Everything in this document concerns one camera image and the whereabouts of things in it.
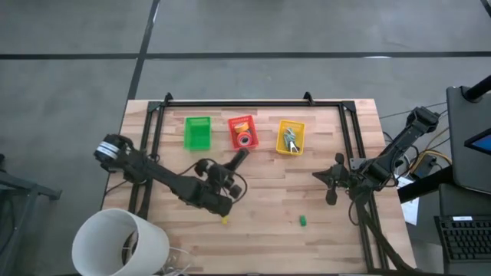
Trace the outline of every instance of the white cup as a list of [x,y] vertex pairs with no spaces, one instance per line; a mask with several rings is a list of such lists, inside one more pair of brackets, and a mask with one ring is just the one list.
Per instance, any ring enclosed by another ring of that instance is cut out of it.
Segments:
[[[136,232],[138,243],[123,264],[124,242]],[[122,209],[92,215],[80,229],[71,249],[78,273],[83,276],[149,276],[159,271],[169,256],[164,230]]]

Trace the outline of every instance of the yellow bin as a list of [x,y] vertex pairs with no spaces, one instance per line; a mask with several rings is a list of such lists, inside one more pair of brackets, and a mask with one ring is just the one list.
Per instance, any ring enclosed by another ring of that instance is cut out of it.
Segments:
[[[298,153],[290,153],[285,145],[285,139],[283,138],[283,133],[285,133],[287,128],[291,128],[295,133],[295,144],[300,147]],[[305,124],[290,120],[279,121],[279,131],[278,139],[276,140],[276,151],[281,154],[288,154],[294,156],[300,156],[304,152],[304,142],[305,142]]]

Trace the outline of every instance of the yellow object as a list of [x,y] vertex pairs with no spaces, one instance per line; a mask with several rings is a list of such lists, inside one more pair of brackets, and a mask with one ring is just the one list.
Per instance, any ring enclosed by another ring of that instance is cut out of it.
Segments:
[[233,129],[236,130],[236,133],[242,133],[242,132],[247,131],[249,129],[249,124],[247,122],[240,123],[240,124],[234,126]]
[[[291,128],[295,133],[295,144],[300,147],[300,150],[296,152],[290,152],[285,145],[285,138],[283,134],[286,129]],[[290,120],[281,120],[279,122],[278,139],[276,140],[276,151],[281,154],[288,154],[293,156],[300,156],[304,152],[305,141],[305,124]]]

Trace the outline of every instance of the white paper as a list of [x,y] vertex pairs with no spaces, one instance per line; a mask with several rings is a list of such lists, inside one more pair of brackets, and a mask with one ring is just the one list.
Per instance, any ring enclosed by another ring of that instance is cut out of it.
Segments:
[[[397,188],[398,189],[402,188],[407,184],[411,184],[412,182],[413,182],[413,180],[409,180],[405,177],[400,177],[399,178],[399,186]],[[418,208],[419,204],[420,204],[420,198],[413,199],[409,202],[405,202],[405,203],[401,204],[402,213],[404,214],[404,220],[407,223],[410,223],[412,225],[417,224],[417,208]]]

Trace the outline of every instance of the gray floor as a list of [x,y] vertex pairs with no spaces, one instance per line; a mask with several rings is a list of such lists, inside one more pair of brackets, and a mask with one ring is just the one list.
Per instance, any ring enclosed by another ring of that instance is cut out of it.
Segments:
[[[151,0],[0,1],[0,54],[129,53],[140,49]],[[162,0],[149,52],[485,51],[491,18],[460,0]],[[63,189],[42,199],[17,275],[73,273],[71,242],[101,206],[107,174],[92,152],[117,132],[135,61],[0,61],[0,153],[7,170]],[[137,99],[375,98],[381,116],[445,101],[491,58],[146,61]],[[445,106],[433,108],[445,110]],[[382,120],[396,135],[405,116]],[[442,120],[442,130],[448,122]],[[431,136],[418,141],[421,148]],[[450,154],[448,145],[439,148]],[[418,266],[441,271],[431,214],[421,200],[409,227]]]

